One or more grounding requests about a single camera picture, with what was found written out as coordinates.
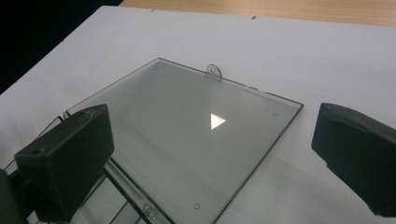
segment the wooden surface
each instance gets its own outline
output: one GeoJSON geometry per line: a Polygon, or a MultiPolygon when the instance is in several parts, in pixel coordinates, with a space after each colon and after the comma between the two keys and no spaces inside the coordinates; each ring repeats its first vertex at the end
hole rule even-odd
{"type": "Polygon", "coordinates": [[[120,5],[396,26],[396,0],[125,0],[120,5]]]}

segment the glass pane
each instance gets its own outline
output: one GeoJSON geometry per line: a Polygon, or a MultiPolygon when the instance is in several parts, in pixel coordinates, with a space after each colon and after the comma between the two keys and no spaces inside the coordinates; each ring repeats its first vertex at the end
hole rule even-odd
{"type": "Polygon", "coordinates": [[[216,222],[303,107],[162,59],[67,112],[99,104],[116,146],[109,174],[170,223],[216,222]]]}

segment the round hole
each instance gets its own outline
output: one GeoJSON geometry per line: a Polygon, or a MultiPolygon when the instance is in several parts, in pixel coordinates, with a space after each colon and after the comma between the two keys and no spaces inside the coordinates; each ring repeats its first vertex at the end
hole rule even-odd
{"type": "Polygon", "coordinates": [[[33,150],[30,152],[30,154],[31,154],[31,155],[38,155],[38,154],[41,154],[43,151],[44,151],[44,148],[35,148],[35,149],[33,149],[33,150]]]}

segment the white tabletop surface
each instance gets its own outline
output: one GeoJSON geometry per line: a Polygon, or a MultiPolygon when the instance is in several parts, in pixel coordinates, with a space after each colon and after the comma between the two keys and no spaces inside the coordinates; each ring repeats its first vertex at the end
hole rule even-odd
{"type": "Polygon", "coordinates": [[[396,28],[101,7],[0,95],[0,167],[58,115],[155,58],[304,104],[220,223],[395,223],[311,149],[320,103],[396,128],[396,28]]]}

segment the wooden floor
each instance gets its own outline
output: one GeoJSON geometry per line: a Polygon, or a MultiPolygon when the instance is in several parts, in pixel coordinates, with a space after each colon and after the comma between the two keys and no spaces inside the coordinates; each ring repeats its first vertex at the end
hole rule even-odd
{"type": "Polygon", "coordinates": [[[396,26],[396,0],[124,0],[120,5],[396,26]]]}

